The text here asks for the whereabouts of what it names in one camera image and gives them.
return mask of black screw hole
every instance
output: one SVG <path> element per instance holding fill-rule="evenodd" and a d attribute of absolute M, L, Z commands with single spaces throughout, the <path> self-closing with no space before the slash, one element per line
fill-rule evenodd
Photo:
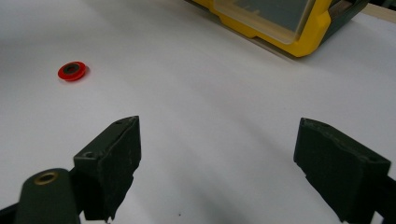
<path fill-rule="evenodd" d="M 93 158 L 93 157 L 95 157 L 95 154 L 93 152 L 86 152 L 86 153 L 84 153 L 83 156 L 87 157 L 87 158 Z"/>

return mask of plastic lid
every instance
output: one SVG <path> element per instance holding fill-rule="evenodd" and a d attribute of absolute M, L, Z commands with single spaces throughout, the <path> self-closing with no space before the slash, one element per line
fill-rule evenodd
<path fill-rule="evenodd" d="M 315 0 L 214 0 L 214 8 L 234 20 L 290 44 L 304 29 Z"/>
<path fill-rule="evenodd" d="M 67 63 L 58 71 L 58 77 L 66 81 L 75 81 L 85 75 L 86 66 L 82 62 Z"/>

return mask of white surface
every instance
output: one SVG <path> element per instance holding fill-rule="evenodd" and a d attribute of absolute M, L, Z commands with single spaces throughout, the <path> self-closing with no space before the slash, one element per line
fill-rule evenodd
<path fill-rule="evenodd" d="M 338 223 L 292 160 L 299 120 L 396 161 L 395 37 L 360 14 L 292 60 L 182 0 L 2 1 L 0 207 L 139 115 L 143 160 L 114 223 Z M 72 61 L 90 73 L 65 83 Z"/>

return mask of yellow container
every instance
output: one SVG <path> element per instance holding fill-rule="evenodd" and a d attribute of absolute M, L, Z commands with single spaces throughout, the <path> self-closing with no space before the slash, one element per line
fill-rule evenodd
<path fill-rule="evenodd" d="M 361 11 L 369 0 L 192 0 L 236 32 L 302 57 Z"/>

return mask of red bottle cap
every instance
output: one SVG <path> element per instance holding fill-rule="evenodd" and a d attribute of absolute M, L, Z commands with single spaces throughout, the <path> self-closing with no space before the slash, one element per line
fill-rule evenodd
<path fill-rule="evenodd" d="M 81 62 L 67 63 L 58 71 L 58 77 L 66 81 L 75 81 L 85 75 L 86 66 Z"/>

